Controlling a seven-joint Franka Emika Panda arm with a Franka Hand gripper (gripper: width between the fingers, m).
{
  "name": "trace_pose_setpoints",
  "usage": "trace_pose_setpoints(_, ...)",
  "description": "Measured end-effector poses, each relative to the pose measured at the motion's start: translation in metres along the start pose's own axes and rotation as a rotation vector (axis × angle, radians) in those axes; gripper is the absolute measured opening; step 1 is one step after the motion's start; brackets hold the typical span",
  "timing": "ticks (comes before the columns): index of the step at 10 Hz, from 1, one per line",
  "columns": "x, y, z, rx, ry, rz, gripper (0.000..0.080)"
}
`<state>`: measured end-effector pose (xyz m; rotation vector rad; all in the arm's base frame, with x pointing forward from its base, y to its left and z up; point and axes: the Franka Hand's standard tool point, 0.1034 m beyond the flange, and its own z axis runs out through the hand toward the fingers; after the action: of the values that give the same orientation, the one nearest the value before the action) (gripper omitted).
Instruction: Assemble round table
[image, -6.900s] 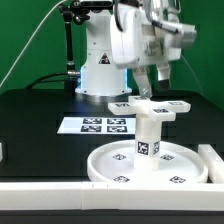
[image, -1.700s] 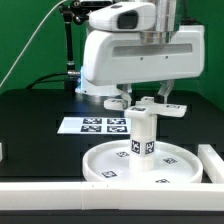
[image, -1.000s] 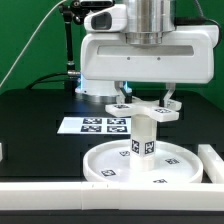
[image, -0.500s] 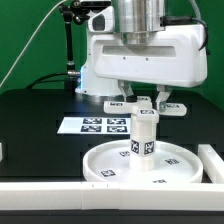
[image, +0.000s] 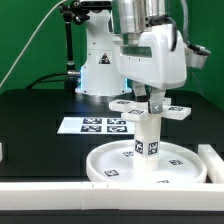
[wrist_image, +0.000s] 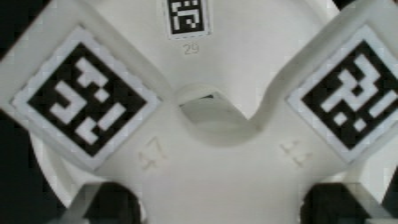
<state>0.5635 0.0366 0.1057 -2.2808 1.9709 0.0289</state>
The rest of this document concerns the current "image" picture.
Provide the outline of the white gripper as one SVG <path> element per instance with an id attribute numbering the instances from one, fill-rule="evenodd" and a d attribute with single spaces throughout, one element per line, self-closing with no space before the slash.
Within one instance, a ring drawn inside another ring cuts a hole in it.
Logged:
<path id="1" fill-rule="evenodd" d="M 121 35 L 113 37 L 117 70 L 121 76 L 133 81 L 137 102 L 146 102 L 145 85 L 151 86 L 148 109 L 151 114 L 163 112 L 165 91 L 182 87 L 187 78 L 184 42 L 177 32 L 177 44 L 171 51 L 172 28 L 170 25 L 154 26 L 143 32 L 137 45 L 123 44 Z"/>

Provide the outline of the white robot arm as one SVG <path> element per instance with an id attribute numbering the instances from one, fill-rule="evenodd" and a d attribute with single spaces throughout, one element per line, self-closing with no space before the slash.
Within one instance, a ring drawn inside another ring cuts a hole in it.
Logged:
<path id="1" fill-rule="evenodd" d="M 80 93 L 112 98 L 132 92 L 159 109 L 155 94 L 184 85 L 184 43 L 167 15 L 166 0 L 79 0 L 74 5 L 75 18 L 87 25 Z"/>

